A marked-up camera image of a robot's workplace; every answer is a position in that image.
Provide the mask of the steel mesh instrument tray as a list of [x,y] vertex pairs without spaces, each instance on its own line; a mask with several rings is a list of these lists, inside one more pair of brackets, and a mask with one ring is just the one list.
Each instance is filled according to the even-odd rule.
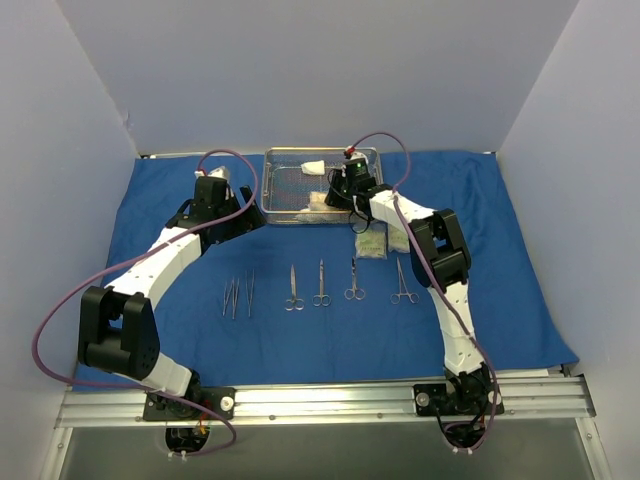
[[[325,174],[309,176],[301,171],[301,164],[323,160]],[[262,175],[261,210],[270,224],[348,224],[364,222],[347,210],[332,208],[328,218],[310,220],[298,215],[308,208],[312,191],[329,191],[328,172],[345,162],[340,147],[274,147],[266,151]]]

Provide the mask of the green paper packet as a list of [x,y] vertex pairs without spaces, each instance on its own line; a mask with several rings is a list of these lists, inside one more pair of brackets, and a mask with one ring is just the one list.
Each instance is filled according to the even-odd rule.
[[387,258],[387,230],[381,223],[371,223],[355,234],[355,256],[358,259]]

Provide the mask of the cream gauze pack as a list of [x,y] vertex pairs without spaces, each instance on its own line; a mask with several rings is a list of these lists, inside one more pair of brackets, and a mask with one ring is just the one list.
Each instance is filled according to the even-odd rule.
[[397,252],[401,254],[410,252],[410,241],[404,230],[389,225],[387,231],[387,245],[390,252]]

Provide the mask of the steel tweezers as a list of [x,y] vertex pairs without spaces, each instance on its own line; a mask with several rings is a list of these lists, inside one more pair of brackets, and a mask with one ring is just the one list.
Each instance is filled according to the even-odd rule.
[[252,317],[254,289],[255,289],[255,271],[254,270],[246,271],[245,272],[245,294],[246,294],[246,302],[247,302],[247,315],[249,318]]
[[229,301],[231,299],[232,290],[233,290],[233,283],[230,283],[230,284],[226,283],[224,286],[224,292],[223,292],[223,307],[222,307],[223,316],[226,315]]
[[238,296],[239,296],[239,281],[236,278],[233,278],[231,281],[231,287],[230,287],[232,319],[236,318]]

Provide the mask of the steel surgical scissors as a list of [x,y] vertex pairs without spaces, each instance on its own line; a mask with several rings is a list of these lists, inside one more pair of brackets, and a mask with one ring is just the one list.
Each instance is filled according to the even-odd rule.
[[363,300],[366,296],[366,292],[358,285],[357,282],[357,261],[353,257],[351,259],[351,286],[344,291],[344,297],[346,300]]

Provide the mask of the straight steel scissors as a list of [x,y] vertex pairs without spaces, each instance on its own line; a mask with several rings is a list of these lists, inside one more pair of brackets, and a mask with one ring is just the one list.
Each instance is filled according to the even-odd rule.
[[325,291],[325,268],[324,261],[319,261],[319,286],[318,292],[313,296],[314,307],[328,307],[331,305],[331,297]]

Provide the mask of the steel hemostat clamp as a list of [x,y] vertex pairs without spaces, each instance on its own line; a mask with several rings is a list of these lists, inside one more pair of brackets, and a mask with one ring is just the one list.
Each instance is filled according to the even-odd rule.
[[396,269],[398,276],[398,290],[390,295],[391,303],[393,305],[398,305],[403,299],[407,299],[411,304],[417,304],[420,297],[417,293],[409,291],[400,258],[396,259]]

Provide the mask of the blue surgical drape cloth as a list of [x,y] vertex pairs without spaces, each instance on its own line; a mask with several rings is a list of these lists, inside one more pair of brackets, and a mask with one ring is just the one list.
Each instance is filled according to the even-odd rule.
[[[426,207],[455,212],[472,257],[469,305],[476,336],[498,370],[572,364],[526,251],[497,160],[465,151],[388,153],[383,177]],[[206,385],[342,383],[437,376],[444,350],[436,311],[406,256],[358,259],[345,225],[268,225],[210,248],[155,308],[162,352]],[[363,300],[346,300],[351,259]],[[398,290],[400,258],[417,304]],[[314,307],[319,261],[328,307]],[[286,311],[295,266],[301,311]],[[255,271],[252,317],[245,272]],[[222,315],[226,283],[239,281],[236,318]]]

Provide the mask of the peach gauze pack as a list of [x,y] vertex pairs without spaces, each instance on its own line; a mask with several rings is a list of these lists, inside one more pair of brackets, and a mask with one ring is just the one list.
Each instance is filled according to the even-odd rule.
[[331,207],[326,203],[326,192],[312,191],[309,194],[308,208],[310,211],[328,211]]

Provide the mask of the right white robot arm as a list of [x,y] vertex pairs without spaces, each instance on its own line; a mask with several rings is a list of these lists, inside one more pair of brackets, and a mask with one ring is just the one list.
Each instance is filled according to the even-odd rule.
[[343,165],[328,177],[327,205],[408,235],[413,273],[431,295],[442,334],[447,406],[464,413],[480,399],[498,402],[495,370],[474,332],[468,298],[471,256],[455,213],[423,207],[378,182],[357,152],[347,152]]

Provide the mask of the white gauze pad front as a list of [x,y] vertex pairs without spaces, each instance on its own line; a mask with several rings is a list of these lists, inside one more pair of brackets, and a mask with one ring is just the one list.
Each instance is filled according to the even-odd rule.
[[299,216],[303,218],[309,218],[310,220],[319,220],[320,218],[328,218],[331,215],[331,212],[328,210],[311,210],[309,208],[305,208],[299,211]]

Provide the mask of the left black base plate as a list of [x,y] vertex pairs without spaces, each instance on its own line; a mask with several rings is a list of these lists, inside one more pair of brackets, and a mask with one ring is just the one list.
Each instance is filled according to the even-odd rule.
[[[192,402],[212,410],[224,419],[234,416],[236,390],[232,387],[202,387],[199,398]],[[155,393],[148,394],[142,414],[144,421],[181,421],[210,418],[201,410],[170,400]]]

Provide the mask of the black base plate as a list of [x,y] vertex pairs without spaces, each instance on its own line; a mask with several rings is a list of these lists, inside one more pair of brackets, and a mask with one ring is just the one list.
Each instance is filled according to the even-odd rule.
[[457,385],[449,381],[414,384],[412,391],[415,413],[419,417],[473,417],[491,413],[489,390],[475,381]]
[[[236,390],[232,387],[202,387],[199,398],[192,402],[212,410],[224,419],[234,416]],[[148,394],[142,414],[144,421],[181,421],[210,418],[201,410],[170,400],[155,393]]]

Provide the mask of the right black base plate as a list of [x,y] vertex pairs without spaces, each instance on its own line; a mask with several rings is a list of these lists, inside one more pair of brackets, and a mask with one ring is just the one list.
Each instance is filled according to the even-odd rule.
[[414,384],[412,391],[415,413],[419,417],[473,417],[491,413],[489,390],[475,381],[457,385],[449,381]]

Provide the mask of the aluminium front rail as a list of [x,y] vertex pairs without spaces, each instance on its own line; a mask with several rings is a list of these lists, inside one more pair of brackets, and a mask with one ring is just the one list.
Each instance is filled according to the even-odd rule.
[[[507,377],[499,380],[507,419],[589,418],[595,415],[583,378]],[[236,389],[231,423],[241,426],[419,422],[434,405],[413,381],[335,385],[243,386]],[[197,419],[148,421],[151,402],[141,392],[69,392],[56,425],[90,427],[186,427]]]

